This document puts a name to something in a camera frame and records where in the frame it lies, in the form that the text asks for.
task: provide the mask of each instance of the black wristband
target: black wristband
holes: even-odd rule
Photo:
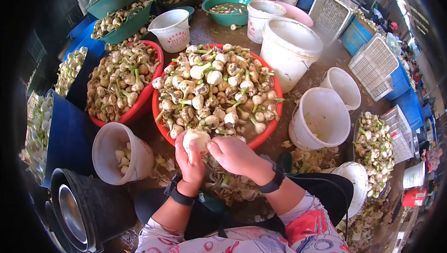
[[[176,201],[179,204],[192,206],[194,202],[198,199],[197,197],[190,198],[183,194],[180,194],[177,190],[177,184],[182,180],[182,176],[179,174],[176,174],[172,179],[171,182],[168,184],[168,186],[165,189],[165,195],[172,197],[174,201]]]
[[[175,186],[175,188],[172,190],[170,196],[177,203],[182,204],[182,205],[187,205],[187,206],[192,206],[194,204],[194,202],[198,199],[198,196],[194,197],[194,198],[190,198],[190,197],[180,194],[177,190],[177,186]]]
[[[272,193],[273,191],[278,190],[282,184],[282,181],[286,177],[282,167],[277,165],[276,163],[273,163],[273,171],[275,172],[275,176],[269,183],[267,183],[263,186],[259,186],[259,185],[257,186],[259,191],[261,191],[262,193],[267,194],[267,193]]]

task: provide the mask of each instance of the patterned shirt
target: patterned shirt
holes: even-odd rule
[[[225,229],[228,238],[213,233],[185,241],[183,235],[171,234],[150,218],[139,234],[136,253],[349,253],[320,200],[308,192],[279,218],[288,240],[280,233],[249,226]]]

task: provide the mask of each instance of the wet floor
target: wet floor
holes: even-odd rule
[[[190,43],[191,44],[225,44],[230,43],[233,45],[241,45],[243,48],[249,48],[254,54],[259,55],[261,50],[261,45],[256,44],[249,40],[247,37],[247,26],[243,26],[236,31],[232,31],[230,27],[224,27],[216,24],[210,17],[207,17],[203,11],[196,9],[193,14],[193,19],[190,21]],[[165,62],[170,62],[172,58],[177,57],[178,54],[169,54],[164,52]],[[360,82],[355,78],[355,76],[350,72],[348,68],[348,63],[351,59],[350,54],[344,49],[339,41],[335,41],[330,47],[324,49],[320,60],[310,66],[309,71],[305,73],[302,79],[298,82],[295,88],[289,93],[284,95],[286,101],[284,102],[282,116],[278,123],[278,126],[269,138],[258,148],[255,149],[257,154],[268,155],[272,160],[276,160],[280,153],[284,151],[292,151],[295,146],[290,148],[281,147],[281,143],[289,140],[288,126],[292,119],[292,113],[295,109],[295,100],[298,100],[306,90],[318,87],[323,81],[327,70],[333,66],[340,67],[347,71],[357,82],[359,86],[362,102],[360,107],[351,112],[351,125],[354,127],[354,123],[357,120],[358,115],[362,110],[370,109],[376,114],[384,114],[387,112],[391,106],[384,100],[381,99],[377,103],[366,92],[365,88],[360,84]],[[165,138],[161,135],[158,128],[155,125],[154,117],[152,113],[147,114],[135,124],[129,126],[133,133],[141,138],[143,141],[147,142],[154,155],[161,154],[165,159],[169,157],[174,158],[174,147],[169,144]],[[352,161],[352,145],[353,140],[353,129],[349,134],[347,140],[339,146],[339,163],[346,161]],[[145,180],[140,180],[135,183],[128,184],[128,188],[131,194],[135,195],[141,190],[157,187],[157,183],[150,178]],[[395,192],[397,192],[396,197],[399,196],[399,187],[396,186]],[[263,214],[267,213],[268,207],[265,206],[264,199],[253,202],[252,204],[245,203],[243,205],[234,208],[235,216],[238,219],[251,220],[254,212]],[[138,231],[141,229],[142,224],[137,223],[134,229],[125,233],[123,236],[119,236],[105,245],[106,252],[118,252],[120,250],[131,250],[135,249],[138,244]]]

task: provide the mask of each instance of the metal bowl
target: metal bowl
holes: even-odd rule
[[[81,243],[87,243],[87,234],[82,222],[81,212],[70,188],[62,184],[59,187],[59,205],[62,217],[70,232]]]

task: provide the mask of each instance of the person's right hand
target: person's right hand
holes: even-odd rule
[[[249,178],[258,167],[267,163],[238,138],[215,137],[207,144],[207,148],[225,170]]]

